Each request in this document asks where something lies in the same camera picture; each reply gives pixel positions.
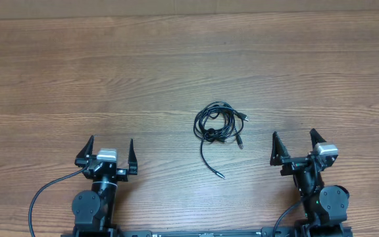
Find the black cable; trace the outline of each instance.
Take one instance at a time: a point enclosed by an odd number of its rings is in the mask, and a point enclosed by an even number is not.
[[[312,158],[312,161],[313,161],[313,169],[314,169],[314,176],[315,176],[315,178],[314,178],[314,186],[313,186],[313,190],[312,190],[311,194],[308,195],[308,196],[305,196],[305,197],[301,198],[300,201],[298,201],[297,203],[293,204],[285,212],[283,212],[283,214],[279,217],[279,219],[276,221],[276,224],[274,225],[272,237],[276,237],[277,227],[278,227],[280,221],[283,219],[283,217],[286,216],[290,211],[292,211],[293,209],[295,209],[299,204],[303,203],[306,199],[310,198],[315,193],[316,187],[318,185],[317,184],[318,183],[318,171],[316,170],[315,159]]]
[[[224,126],[220,129],[214,129],[214,128],[205,128],[205,124],[207,123],[208,119],[216,119],[220,114],[223,115],[224,118]],[[242,125],[241,128],[238,130],[236,128],[236,121],[235,121],[235,115],[241,119]],[[216,101],[213,103],[210,103],[207,105],[202,111],[197,113],[197,116],[195,116],[194,119],[194,126],[193,131],[194,134],[201,139],[201,158],[204,161],[204,164],[209,168],[211,171],[213,171],[217,176],[221,178],[225,178],[224,175],[215,169],[213,169],[205,160],[203,155],[203,144],[204,141],[208,142],[214,142],[215,140],[218,140],[220,142],[225,142],[227,138],[236,137],[236,141],[241,149],[243,149],[243,143],[240,136],[240,133],[243,129],[243,121],[249,121],[248,116],[237,112],[235,109],[233,109],[228,103],[223,101]]]
[[[50,185],[55,184],[55,183],[57,183],[57,182],[59,182],[59,181],[62,181],[62,180],[66,180],[67,178],[71,178],[71,177],[73,177],[73,176],[76,176],[77,174],[80,174],[81,172],[83,172],[84,170],[86,170],[88,167],[89,167],[89,163],[87,163],[87,165],[86,165],[84,168],[82,168],[81,170],[79,170],[79,171],[77,171],[77,172],[74,172],[74,173],[72,173],[72,174],[69,174],[69,175],[67,175],[67,176],[64,176],[64,177],[62,177],[62,178],[58,178],[58,179],[56,179],[56,180],[54,180],[54,181],[51,181],[51,182],[45,184],[43,187],[41,187],[41,188],[39,189],[39,191],[38,191],[38,192],[35,194],[35,196],[33,197],[33,200],[32,200],[32,202],[31,202],[31,204],[30,204],[30,208],[29,208],[29,215],[28,215],[28,220],[29,220],[29,231],[30,231],[30,234],[32,235],[32,237],[36,237],[36,236],[34,235],[33,225],[32,225],[32,211],[33,211],[33,205],[34,205],[36,199],[38,198],[39,194],[42,193],[42,191],[44,191],[44,189],[46,189],[46,188],[49,187]]]

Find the wire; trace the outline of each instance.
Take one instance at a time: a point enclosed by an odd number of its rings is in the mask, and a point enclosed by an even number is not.
[[[310,193],[310,195],[301,198],[300,201],[298,201],[297,203],[293,204],[285,212],[283,212],[283,214],[279,217],[279,219],[276,221],[276,224],[274,225],[272,237],[276,237],[277,227],[279,226],[279,223],[283,219],[283,217],[286,216],[289,212],[291,212],[293,209],[295,209],[297,206],[299,206],[299,204],[303,203],[306,199],[310,198],[315,193],[316,187],[318,185],[317,184],[318,183],[318,171],[316,170],[315,159],[312,158],[312,161],[313,161],[313,169],[314,169],[314,176],[315,176],[315,178],[314,178],[314,186],[313,186],[312,192]]]
[[[220,129],[214,128],[205,128],[205,124],[208,119],[216,119],[220,114],[223,115],[224,118],[224,126]],[[235,115],[241,119],[241,128],[238,130],[236,128]],[[197,113],[194,119],[193,131],[194,134],[201,139],[200,153],[201,158],[204,161],[204,164],[209,168],[212,172],[214,172],[217,176],[221,178],[225,178],[224,175],[215,169],[213,169],[205,160],[203,155],[203,144],[204,141],[214,142],[218,140],[220,142],[225,142],[227,138],[236,137],[236,141],[241,149],[243,149],[243,143],[240,136],[240,133],[243,129],[243,121],[249,121],[248,116],[237,112],[233,109],[228,103],[223,101],[215,101],[208,104],[202,111]]]
[[[33,200],[32,200],[32,202],[31,202],[31,204],[30,204],[30,208],[29,208],[29,215],[28,215],[28,220],[29,220],[29,231],[30,231],[30,234],[32,235],[32,237],[36,237],[36,236],[34,235],[33,225],[32,225],[32,211],[33,211],[34,203],[35,203],[35,201],[37,200],[39,194],[42,193],[42,191],[44,191],[44,189],[46,189],[46,188],[49,187],[50,185],[55,184],[55,183],[57,183],[57,182],[59,182],[59,181],[62,181],[62,180],[66,180],[67,178],[71,178],[71,177],[73,177],[73,176],[76,176],[77,174],[80,174],[81,172],[85,171],[88,167],[89,167],[89,163],[87,163],[87,165],[86,165],[84,168],[82,168],[81,170],[79,170],[79,171],[77,171],[77,172],[74,172],[74,173],[72,173],[72,174],[69,174],[69,175],[67,175],[67,176],[64,176],[64,177],[62,177],[62,178],[58,178],[58,179],[56,179],[56,180],[54,180],[54,181],[51,181],[51,182],[45,184],[43,187],[41,187],[41,188],[39,189],[39,191],[38,191],[38,192],[35,194],[35,196],[33,197]]]

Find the wooden table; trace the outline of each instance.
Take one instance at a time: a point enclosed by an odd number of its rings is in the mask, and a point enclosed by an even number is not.
[[[216,100],[250,117],[243,150],[206,145],[226,180],[192,133]],[[299,199],[269,166],[272,133],[306,155],[311,128],[340,149],[322,175],[351,192],[346,225],[379,235],[379,11],[0,21],[0,236],[29,236],[33,195],[78,170],[91,134],[122,167],[134,139],[139,174],[114,215],[124,230],[272,226]],[[37,235],[70,232],[72,198],[90,186],[80,175],[44,191]]]

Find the wooden tabletop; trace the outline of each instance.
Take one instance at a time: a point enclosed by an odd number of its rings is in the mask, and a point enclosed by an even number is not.
[[[205,146],[226,180],[192,132],[217,100],[250,118],[243,150]],[[134,139],[139,174],[116,195],[122,229],[272,226],[299,199],[269,165],[272,133],[300,156],[311,128],[340,150],[322,176],[351,193],[345,225],[379,236],[379,11],[0,21],[0,236],[30,235],[32,197],[78,170],[91,134],[124,168]],[[37,236],[71,232],[71,201],[90,187],[79,175],[44,191]]]

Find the metal connector tip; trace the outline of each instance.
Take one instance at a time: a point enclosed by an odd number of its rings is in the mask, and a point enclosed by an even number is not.
[[[221,178],[223,178],[223,179],[226,179],[226,178],[224,177],[224,175],[223,175],[223,174],[220,174],[219,172],[216,172],[216,175],[219,176],[219,177],[221,177]]]

